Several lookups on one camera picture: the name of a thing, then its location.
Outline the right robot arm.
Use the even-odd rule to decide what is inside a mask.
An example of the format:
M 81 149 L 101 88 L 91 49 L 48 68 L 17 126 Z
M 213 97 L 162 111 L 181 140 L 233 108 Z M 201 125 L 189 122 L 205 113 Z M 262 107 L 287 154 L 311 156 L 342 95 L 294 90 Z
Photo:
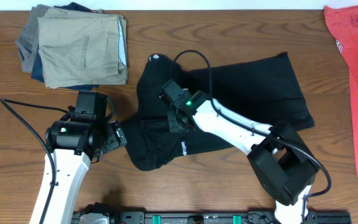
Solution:
M 211 133 L 247 156 L 261 186 L 276 201 L 274 215 L 279 223 L 305 223 L 306 198 L 319 164 L 289 124 L 258 123 L 202 91 L 162 91 L 160 98 L 184 129 Z

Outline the black t-shirt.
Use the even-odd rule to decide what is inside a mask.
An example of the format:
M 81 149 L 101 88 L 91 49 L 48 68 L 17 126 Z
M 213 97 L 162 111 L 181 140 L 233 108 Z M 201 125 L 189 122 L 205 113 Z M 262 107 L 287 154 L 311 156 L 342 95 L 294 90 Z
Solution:
M 122 124 L 126 150 L 142 171 L 158 169 L 176 157 L 218 151 L 231 146 L 225 140 L 199 130 L 171 133 L 167 105 L 159 98 L 161 87 L 175 80 L 191 93 L 213 91 L 228 109 L 251 120 L 275 125 L 281 121 L 297 131 L 312 128 L 314 119 L 296 79 L 287 53 L 253 62 L 186 71 L 165 55 L 151 55 L 137 84 L 139 108 Z

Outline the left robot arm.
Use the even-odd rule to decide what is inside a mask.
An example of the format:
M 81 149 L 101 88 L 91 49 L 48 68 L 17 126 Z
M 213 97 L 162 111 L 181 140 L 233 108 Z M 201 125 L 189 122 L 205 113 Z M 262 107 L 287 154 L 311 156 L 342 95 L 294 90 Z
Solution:
M 91 161 L 127 141 L 118 121 L 56 121 L 47 129 L 47 153 L 31 223 L 70 223 L 81 183 Z

